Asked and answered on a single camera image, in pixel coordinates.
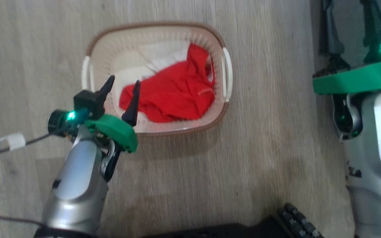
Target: white cable clip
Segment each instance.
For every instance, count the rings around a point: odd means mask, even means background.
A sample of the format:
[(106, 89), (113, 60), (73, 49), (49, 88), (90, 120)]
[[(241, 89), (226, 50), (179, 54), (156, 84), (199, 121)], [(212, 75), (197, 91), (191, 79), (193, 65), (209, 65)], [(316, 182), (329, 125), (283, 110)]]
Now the white cable clip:
[(1, 137), (0, 142), (6, 140), (10, 146), (10, 150), (15, 150), (26, 146), (26, 139), (22, 133), (14, 133)]

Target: brown basket rim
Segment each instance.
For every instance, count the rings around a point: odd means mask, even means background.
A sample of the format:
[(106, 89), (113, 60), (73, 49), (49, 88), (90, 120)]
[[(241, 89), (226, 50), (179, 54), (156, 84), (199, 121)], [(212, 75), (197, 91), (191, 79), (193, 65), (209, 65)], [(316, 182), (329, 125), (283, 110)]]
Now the brown basket rim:
[[(118, 26), (118, 27), (112, 27), (109, 29), (106, 29), (99, 34), (97, 34), (91, 43), (89, 44), (88, 49), (86, 50), (86, 55), (91, 56), (92, 51), (94, 50), (95, 45), (97, 42), (105, 35), (119, 31), (119, 30), (127, 30), (127, 29), (133, 29), (133, 28), (141, 28), (141, 27), (153, 27), (153, 26), (185, 26), (185, 27), (199, 27), (202, 29), (205, 29), (212, 33), (216, 39), (218, 40), (220, 46), (226, 47), (226, 44), (224, 43), (224, 39), (220, 36), (220, 34), (211, 26), (208, 26), (206, 24), (202, 23), (196, 23), (196, 22), (178, 22), (178, 21), (160, 21), (160, 22), (146, 22), (146, 23), (135, 23), (135, 24), (126, 24), (123, 26)], [(187, 133), (192, 133), (192, 132), (197, 132), (197, 131), (205, 131), (209, 128), (212, 128), (213, 126), (217, 125), (221, 119), (223, 119), (224, 115), (227, 112), (227, 108), (229, 107), (229, 103), (225, 102), (223, 104), (223, 108), (218, 115), (218, 117), (210, 122), (209, 124), (202, 126), (202, 127), (197, 127), (197, 128), (191, 128), (191, 129), (186, 129), (186, 130), (181, 130), (181, 131), (169, 131), (169, 132), (160, 132), (160, 133), (136, 133), (138, 137), (164, 137), (164, 136), (172, 136), (172, 135), (181, 135), (181, 134), (187, 134)]]

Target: black camera lens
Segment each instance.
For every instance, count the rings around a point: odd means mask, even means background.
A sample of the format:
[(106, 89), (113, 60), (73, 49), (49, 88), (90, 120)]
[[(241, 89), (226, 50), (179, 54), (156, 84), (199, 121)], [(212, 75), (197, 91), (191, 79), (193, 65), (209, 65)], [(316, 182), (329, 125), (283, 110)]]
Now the black camera lens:
[[(55, 110), (51, 113), (51, 116), (48, 119), (48, 132), (53, 133), (54, 131), (57, 131), (61, 128), (64, 128), (67, 124), (67, 116), (68, 116), (68, 111), (65, 110)], [(55, 136), (59, 137), (65, 137), (65, 131), (61, 131), (57, 134), (54, 134)]]

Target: white basket handle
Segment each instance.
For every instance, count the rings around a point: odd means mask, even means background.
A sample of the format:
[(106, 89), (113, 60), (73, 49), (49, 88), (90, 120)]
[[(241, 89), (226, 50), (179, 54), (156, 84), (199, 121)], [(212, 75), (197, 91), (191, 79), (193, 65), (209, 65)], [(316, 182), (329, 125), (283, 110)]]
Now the white basket handle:
[(224, 58), (221, 63), (223, 65), (223, 96), (226, 102), (229, 102), (233, 90), (233, 68), (229, 51), (223, 47)]
[(86, 56), (82, 63), (82, 89), (89, 90), (88, 86), (88, 71), (89, 71), (89, 84), (92, 92), (95, 92), (95, 80), (94, 80), (94, 67), (91, 63), (91, 57)]

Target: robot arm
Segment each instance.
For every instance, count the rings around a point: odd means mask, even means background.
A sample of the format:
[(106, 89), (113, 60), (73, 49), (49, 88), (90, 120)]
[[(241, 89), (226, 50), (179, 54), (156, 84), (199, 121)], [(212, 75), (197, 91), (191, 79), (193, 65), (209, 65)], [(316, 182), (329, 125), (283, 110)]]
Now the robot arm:
[(381, 237), (381, 91), (361, 99), (362, 129), (343, 140), (346, 186), (356, 223), (355, 234)]
[(48, 131), (66, 128), (61, 137), (70, 137), (73, 147), (57, 178), (42, 214), (35, 238), (95, 237), (112, 178), (121, 152), (135, 152), (140, 83), (122, 119), (104, 114), (103, 103), (114, 76), (96, 93), (83, 90), (74, 97), (75, 111), (54, 111)]

